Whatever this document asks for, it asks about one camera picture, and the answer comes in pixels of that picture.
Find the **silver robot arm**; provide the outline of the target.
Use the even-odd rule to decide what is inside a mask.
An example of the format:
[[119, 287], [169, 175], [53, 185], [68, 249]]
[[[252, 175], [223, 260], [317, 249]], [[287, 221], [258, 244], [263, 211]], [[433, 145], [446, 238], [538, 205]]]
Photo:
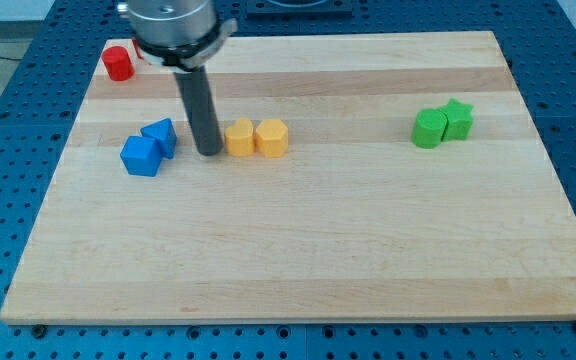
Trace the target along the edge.
[[222, 21], [213, 0], [124, 0], [116, 9], [129, 21], [142, 57], [173, 73], [199, 154], [220, 153], [223, 140], [205, 64], [237, 31], [237, 21]]

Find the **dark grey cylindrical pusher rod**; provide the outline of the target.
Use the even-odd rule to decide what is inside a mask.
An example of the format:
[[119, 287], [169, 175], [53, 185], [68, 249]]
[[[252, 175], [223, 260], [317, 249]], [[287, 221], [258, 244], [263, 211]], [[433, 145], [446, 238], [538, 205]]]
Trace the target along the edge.
[[197, 151], [203, 156], [220, 153], [223, 140], [205, 68], [175, 73], [174, 78]]

